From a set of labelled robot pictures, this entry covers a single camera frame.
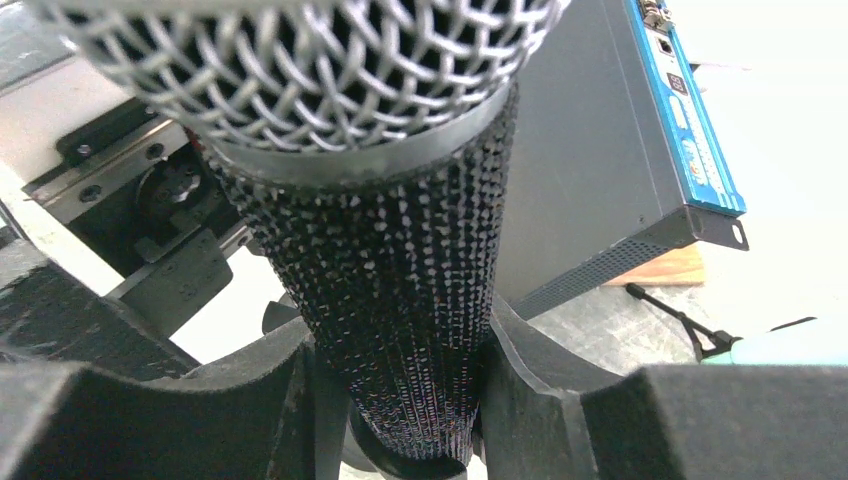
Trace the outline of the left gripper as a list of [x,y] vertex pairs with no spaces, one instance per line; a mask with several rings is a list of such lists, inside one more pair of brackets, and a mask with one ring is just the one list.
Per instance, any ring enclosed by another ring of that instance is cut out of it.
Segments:
[[226,260],[249,239],[192,132],[44,40],[1,44],[1,177],[165,336],[230,283]]

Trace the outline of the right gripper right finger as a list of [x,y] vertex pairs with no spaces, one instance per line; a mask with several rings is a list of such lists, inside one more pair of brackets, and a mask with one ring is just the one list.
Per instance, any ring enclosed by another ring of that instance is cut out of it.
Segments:
[[493,302],[492,479],[843,479],[847,371],[649,365],[620,376]]

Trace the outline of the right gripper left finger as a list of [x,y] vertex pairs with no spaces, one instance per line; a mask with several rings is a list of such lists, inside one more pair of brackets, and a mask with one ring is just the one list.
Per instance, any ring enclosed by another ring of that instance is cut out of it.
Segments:
[[348,411],[299,320],[197,367],[31,243],[1,247],[5,479],[335,479]]

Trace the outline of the black sparkly microphone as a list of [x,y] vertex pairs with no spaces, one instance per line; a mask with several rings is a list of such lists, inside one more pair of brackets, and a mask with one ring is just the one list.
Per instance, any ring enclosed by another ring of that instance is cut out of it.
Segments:
[[191,130],[359,417],[466,463],[517,76],[563,1],[33,1]]

